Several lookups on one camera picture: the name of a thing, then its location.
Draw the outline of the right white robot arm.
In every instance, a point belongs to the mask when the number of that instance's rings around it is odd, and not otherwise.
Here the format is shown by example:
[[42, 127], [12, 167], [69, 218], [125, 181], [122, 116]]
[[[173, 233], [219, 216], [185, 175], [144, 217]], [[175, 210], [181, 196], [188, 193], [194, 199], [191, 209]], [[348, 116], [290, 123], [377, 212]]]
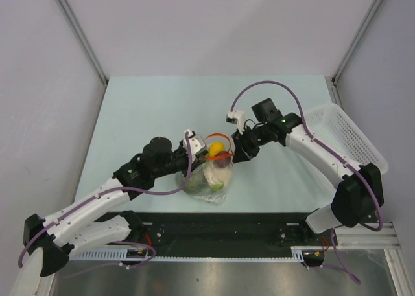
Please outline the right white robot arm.
[[362, 224], [365, 216], [383, 206], [381, 171], [373, 162], [360, 163], [330, 148], [312, 134], [299, 115], [282, 115], [270, 98], [252, 106], [252, 111], [258, 121], [253, 128], [246, 126], [242, 111], [231, 110], [226, 116], [227, 122], [237, 127], [232, 135], [234, 163], [250, 161], [261, 146], [278, 142], [311, 163], [336, 190], [333, 201], [310, 213], [299, 228], [303, 243], [314, 245], [328, 229]]

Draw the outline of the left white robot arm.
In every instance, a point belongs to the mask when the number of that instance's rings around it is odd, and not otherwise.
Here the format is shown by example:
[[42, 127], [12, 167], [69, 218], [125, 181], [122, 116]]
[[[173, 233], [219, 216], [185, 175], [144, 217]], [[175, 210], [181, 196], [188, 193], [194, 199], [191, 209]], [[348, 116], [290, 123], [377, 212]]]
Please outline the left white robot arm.
[[208, 149], [203, 138], [186, 130], [177, 149], [165, 137], [155, 137], [94, 192], [70, 206], [42, 218], [29, 216], [23, 229], [23, 254], [42, 253], [39, 275], [61, 270], [78, 253], [112, 242], [138, 243], [141, 222], [131, 212], [98, 222], [111, 209], [142, 194], [155, 195], [156, 179], [182, 173], [186, 180], [201, 165]]

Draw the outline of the yellow pepper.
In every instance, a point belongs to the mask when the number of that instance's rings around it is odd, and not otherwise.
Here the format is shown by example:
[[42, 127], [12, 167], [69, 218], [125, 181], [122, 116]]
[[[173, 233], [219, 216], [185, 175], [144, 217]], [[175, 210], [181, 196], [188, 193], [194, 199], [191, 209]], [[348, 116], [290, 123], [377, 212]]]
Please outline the yellow pepper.
[[209, 156], [215, 157], [216, 155], [225, 151], [226, 147], [222, 142], [213, 142], [209, 147]]

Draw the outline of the dark red plum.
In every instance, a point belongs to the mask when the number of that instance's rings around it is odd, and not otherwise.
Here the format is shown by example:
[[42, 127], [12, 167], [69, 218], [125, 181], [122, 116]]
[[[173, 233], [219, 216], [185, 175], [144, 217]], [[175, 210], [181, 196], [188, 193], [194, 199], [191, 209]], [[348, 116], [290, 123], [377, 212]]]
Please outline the dark red plum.
[[231, 165], [232, 157], [232, 153], [221, 151], [215, 156], [213, 164], [216, 168], [227, 168]]

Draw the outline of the green melon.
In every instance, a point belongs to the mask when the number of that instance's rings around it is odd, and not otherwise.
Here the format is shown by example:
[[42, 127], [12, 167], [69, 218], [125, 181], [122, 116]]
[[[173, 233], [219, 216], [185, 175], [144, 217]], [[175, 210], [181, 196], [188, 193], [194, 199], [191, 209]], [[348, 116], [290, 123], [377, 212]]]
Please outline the green melon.
[[184, 187], [184, 192], [190, 195], [198, 194], [201, 193], [207, 187], [208, 184], [203, 171], [195, 172], [191, 174], [191, 177], [189, 178], [186, 186]]

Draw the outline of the clear zip top bag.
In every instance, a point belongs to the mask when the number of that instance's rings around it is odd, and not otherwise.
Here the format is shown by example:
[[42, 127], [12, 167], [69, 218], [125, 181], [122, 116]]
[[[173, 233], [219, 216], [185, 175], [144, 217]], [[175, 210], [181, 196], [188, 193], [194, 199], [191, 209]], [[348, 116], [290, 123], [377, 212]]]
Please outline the clear zip top bag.
[[194, 199], [221, 204], [233, 177], [234, 156], [231, 139], [223, 133], [212, 133], [201, 137], [187, 130], [184, 148], [190, 149], [192, 171], [176, 174], [176, 184]]

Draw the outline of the white cauliflower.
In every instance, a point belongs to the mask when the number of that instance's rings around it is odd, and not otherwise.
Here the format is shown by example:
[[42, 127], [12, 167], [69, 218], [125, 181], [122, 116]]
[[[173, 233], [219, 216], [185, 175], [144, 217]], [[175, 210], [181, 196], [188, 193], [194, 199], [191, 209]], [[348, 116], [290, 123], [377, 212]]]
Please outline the white cauliflower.
[[206, 163], [203, 167], [205, 179], [212, 191], [226, 188], [233, 177], [233, 165], [227, 168], [216, 168], [212, 163]]

